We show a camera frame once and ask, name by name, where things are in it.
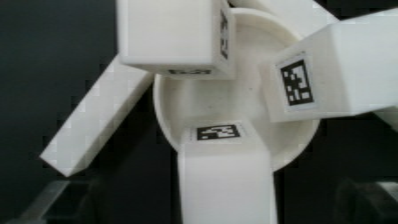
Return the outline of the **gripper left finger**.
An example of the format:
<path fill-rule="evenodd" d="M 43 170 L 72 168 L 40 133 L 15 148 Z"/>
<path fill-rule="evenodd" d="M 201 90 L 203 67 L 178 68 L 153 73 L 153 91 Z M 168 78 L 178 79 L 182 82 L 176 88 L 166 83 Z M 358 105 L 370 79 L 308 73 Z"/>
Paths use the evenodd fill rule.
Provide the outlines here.
<path fill-rule="evenodd" d="M 88 181 L 52 181 L 22 215 L 6 224 L 96 224 Z"/>

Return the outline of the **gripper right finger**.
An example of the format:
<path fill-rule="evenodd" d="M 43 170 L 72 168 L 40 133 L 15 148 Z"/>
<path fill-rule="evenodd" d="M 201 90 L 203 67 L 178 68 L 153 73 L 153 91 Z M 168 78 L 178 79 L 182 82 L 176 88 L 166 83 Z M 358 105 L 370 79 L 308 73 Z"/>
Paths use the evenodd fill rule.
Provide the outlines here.
<path fill-rule="evenodd" d="M 342 181 L 335 224 L 398 224 L 398 181 Z"/>

